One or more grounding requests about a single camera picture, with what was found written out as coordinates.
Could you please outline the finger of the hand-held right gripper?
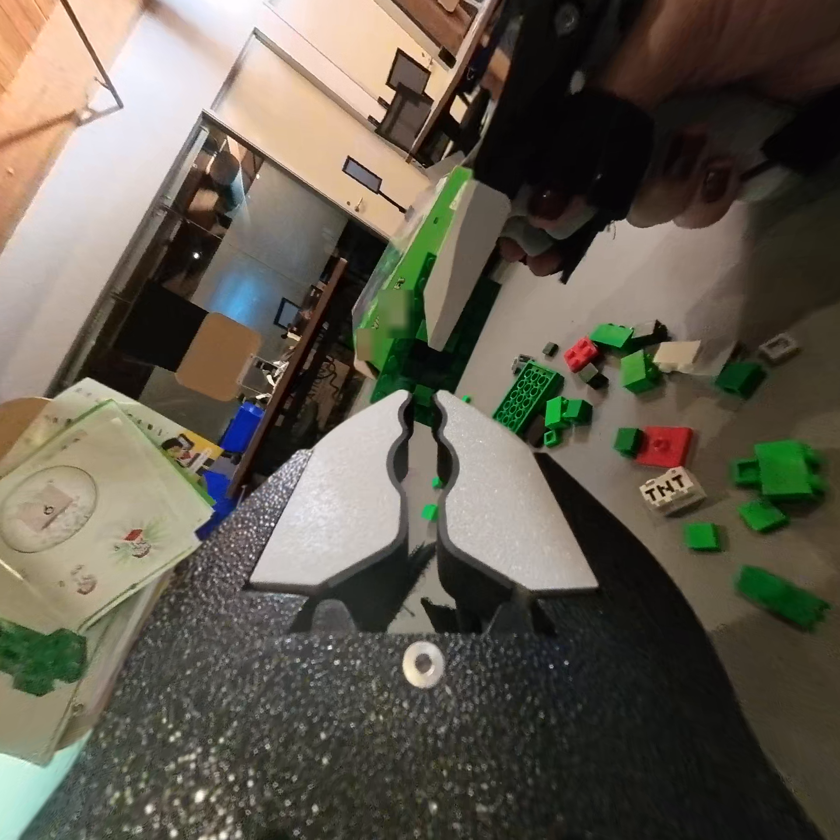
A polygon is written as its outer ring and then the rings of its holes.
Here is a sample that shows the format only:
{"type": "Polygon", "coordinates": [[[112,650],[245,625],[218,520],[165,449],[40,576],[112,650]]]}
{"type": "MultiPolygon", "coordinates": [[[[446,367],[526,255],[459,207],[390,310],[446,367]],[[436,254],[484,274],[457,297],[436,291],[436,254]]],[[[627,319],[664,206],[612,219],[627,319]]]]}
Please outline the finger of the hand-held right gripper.
{"type": "Polygon", "coordinates": [[[511,201],[471,177],[454,211],[423,292],[427,345],[443,350],[507,222],[511,201]]]}

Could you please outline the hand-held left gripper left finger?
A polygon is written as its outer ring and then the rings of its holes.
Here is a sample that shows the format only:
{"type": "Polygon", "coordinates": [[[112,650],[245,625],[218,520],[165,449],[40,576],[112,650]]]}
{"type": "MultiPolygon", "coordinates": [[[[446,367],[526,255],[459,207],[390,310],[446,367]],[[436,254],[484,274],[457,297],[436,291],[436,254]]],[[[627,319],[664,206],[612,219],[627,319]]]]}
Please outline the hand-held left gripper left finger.
{"type": "Polygon", "coordinates": [[[319,594],[380,562],[408,556],[403,481],[413,395],[399,390],[334,428],[307,465],[249,582],[319,594]]]}

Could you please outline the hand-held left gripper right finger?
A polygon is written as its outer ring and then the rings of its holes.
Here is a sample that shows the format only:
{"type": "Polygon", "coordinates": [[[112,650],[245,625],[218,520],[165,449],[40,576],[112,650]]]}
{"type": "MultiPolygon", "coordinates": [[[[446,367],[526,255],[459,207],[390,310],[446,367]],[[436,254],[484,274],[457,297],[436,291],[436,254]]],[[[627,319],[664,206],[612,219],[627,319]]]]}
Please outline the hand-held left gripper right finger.
{"type": "Polygon", "coordinates": [[[529,445],[450,392],[437,392],[434,405],[443,551],[531,596],[596,591],[595,574],[529,445]]]}

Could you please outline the green plate brick assembly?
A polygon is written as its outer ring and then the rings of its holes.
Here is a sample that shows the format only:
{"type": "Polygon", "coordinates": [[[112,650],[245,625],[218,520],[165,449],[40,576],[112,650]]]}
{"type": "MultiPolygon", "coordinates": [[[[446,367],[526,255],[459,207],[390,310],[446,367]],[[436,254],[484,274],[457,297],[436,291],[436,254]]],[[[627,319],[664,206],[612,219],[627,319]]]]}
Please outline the green plate brick assembly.
{"type": "Polygon", "coordinates": [[[427,345],[424,289],[454,214],[449,203],[471,177],[458,165],[417,198],[352,311],[354,360],[374,381],[371,403],[409,391],[415,420],[428,427],[434,394],[455,392],[500,290],[493,248],[444,349],[427,345]]]}

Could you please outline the red studded toy brick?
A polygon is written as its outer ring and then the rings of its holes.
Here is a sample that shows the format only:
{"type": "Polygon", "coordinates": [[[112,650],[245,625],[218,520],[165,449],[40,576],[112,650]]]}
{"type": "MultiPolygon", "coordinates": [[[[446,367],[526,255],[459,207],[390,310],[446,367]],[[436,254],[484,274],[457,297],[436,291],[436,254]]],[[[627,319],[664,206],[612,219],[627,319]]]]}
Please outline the red studded toy brick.
{"type": "Polygon", "coordinates": [[[601,349],[588,337],[577,340],[563,352],[563,359],[570,372],[580,373],[589,365],[594,364],[602,356],[601,349]]]}

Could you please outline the brown wooden table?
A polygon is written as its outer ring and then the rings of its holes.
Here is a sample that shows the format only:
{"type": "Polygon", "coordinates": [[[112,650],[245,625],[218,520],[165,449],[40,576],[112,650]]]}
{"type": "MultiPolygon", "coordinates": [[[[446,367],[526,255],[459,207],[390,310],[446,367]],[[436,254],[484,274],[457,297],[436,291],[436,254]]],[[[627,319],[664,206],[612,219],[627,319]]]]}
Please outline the brown wooden table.
{"type": "Polygon", "coordinates": [[[293,391],[299,374],[305,369],[310,352],[317,341],[321,328],[328,320],[328,315],[338,290],[342,289],[343,276],[347,264],[347,259],[340,257],[332,268],[329,282],[318,300],[317,306],[309,319],[308,326],[297,343],[297,347],[292,352],[287,368],[271,394],[264,416],[260,419],[259,425],[230,480],[226,494],[227,499],[238,499],[241,490],[248,483],[253,473],[253,464],[259,448],[265,442],[270,430],[276,425],[278,416],[281,414],[289,395],[293,391]]]}

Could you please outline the yellow printed toy box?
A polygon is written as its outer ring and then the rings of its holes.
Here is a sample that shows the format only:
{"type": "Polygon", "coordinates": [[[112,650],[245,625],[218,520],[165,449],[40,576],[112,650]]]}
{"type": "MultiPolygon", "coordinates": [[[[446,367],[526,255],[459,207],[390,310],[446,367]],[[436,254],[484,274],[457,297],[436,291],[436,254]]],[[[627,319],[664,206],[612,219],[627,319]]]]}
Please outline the yellow printed toy box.
{"type": "Polygon", "coordinates": [[[224,450],[189,430],[165,437],[161,451],[181,468],[190,480],[199,480],[222,457],[224,450]]]}

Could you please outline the black computer monitor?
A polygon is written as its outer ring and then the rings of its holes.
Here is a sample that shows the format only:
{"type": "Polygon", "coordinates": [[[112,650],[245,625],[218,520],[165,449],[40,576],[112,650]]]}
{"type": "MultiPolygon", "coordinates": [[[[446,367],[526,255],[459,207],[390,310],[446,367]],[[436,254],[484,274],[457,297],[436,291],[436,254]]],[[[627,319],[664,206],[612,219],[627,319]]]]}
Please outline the black computer monitor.
{"type": "Polygon", "coordinates": [[[434,101],[427,94],[399,85],[374,132],[398,150],[410,152],[433,104],[434,101]]]}
{"type": "Polygon", "coordinates": [[[403,86],[417,95],[424,95],[431,77],[431,70],[421,65],[403,49],[397,49],[388,71],[386,86],[396,91],[403,86]]]}

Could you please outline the white printed toy brick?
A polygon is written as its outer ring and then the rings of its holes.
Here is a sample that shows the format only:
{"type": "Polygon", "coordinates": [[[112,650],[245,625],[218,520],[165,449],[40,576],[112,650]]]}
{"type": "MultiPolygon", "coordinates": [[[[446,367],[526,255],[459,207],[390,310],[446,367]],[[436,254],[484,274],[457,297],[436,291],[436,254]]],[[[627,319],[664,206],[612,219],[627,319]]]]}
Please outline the white printed toy brick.
{"type": "Polygon", "coordinates": [[[674,516],[707,499],[699,480],[684,466],[669,468],[638,488],[644,506],[662,516],[674,516]]]}

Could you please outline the long dark green brick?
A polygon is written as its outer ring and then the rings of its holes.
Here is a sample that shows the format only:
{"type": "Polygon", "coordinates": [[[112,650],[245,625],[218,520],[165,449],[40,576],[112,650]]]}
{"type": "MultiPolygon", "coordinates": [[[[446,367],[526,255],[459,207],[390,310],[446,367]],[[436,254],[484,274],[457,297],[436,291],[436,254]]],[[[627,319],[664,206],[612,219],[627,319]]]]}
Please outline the long dark green brick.
{"type": "Polygon", "coordinates": [[[634,328],[612,322],[598,324],[590,333],[589,340],[602,352],[624,353],[631,348],[634,328]]]}

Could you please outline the tan chair backrest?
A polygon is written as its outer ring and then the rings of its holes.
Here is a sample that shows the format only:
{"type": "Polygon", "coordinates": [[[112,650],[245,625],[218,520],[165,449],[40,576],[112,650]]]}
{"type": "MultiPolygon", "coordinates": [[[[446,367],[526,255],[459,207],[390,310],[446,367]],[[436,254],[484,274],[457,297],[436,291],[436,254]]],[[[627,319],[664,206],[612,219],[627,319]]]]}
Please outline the tan chair backrest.
{"type": "Polygon", "coordinates": [[[222,313],[209,312],[175,371],[175,380],[200,395],[229,403],[239,393],[261,344],[258,331],[222,313]]]}

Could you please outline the glass office partition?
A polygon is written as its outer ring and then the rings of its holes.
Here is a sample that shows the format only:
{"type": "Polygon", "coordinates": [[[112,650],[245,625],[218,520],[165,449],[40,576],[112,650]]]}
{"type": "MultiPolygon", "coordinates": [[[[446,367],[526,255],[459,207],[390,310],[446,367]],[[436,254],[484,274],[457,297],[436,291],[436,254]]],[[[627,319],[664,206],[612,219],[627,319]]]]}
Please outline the glass office partition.
{"type": "Polygon", "coordinates": [[[384,241],[316,194],[220,122],[198,120],[119,257],[48,394],[86,377],[209,438],[220,438],[247,392],[217,402],[186,389],[175,373],[113,347],[150,284],[258,331],[260,353],[278,360],[291,340],[282,306],[309,308],[343,257],[351,286],[384,241]]]}

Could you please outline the scattered bright green toy bricks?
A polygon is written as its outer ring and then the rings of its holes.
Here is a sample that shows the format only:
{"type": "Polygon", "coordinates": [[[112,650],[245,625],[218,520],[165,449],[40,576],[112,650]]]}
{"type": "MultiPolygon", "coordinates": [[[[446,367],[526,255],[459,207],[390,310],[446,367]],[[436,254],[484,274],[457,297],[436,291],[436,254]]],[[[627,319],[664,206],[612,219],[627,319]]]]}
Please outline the scattered bright green toy bricks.
{"type": "MultiPolygon", "coordinates": [[[[677,586],[706,629],[767,623],[806,631],[838,595],[838,447],[779,426],[766,370],[735,360],[712,387],[662,373],[650,349],[602,352],[609,381],[594,391],[563,374],[562,393],[541,413],[549,442],[535,459],[604,590],[624,585],[654,596],[677,586]],[[634,461],[646,426],[694,430],[685,467],[707,499],[674,516],[644,506],[638,488],[666,472],[634,461]]],[[[492,415],[510,374],[474,407],[492,415]]]]}

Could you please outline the white green printed booklet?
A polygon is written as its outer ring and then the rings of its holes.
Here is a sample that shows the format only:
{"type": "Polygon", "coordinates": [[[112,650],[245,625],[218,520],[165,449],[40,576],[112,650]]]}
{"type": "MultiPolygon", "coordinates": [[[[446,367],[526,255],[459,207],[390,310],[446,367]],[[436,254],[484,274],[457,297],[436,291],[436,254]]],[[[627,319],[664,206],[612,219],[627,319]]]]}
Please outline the white green printed booklet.
{"type": "Polygon", "coordinates": [[[171,572],[159,576],[83,635],[59,635],[62,642],[76,643],[77,650],[60,654],[56,676],[35,679],[36,694],[21,690],[22,676],[2,673],[2,755],[45,766],[89,734],[171,577],[171,572]]]}

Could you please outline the small wall-mounted screen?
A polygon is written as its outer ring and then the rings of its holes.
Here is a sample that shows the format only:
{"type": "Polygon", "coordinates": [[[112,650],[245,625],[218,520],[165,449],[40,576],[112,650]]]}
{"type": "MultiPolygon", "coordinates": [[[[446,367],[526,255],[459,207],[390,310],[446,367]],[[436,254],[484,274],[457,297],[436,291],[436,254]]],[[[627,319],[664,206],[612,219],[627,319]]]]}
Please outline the small wall-mounted screen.
{"type": "Polygon", "coordinates": [[[399,202],[388,196],[383,191],[383,179],[368,167],[357,161],[354,157],[350,155],[346,157],[342,165],[342,173],[361,184],[372,194],[384,199],[386,202],[394,206],[401,214],[406,212],[405,206],[399,204],[399,202]]]}

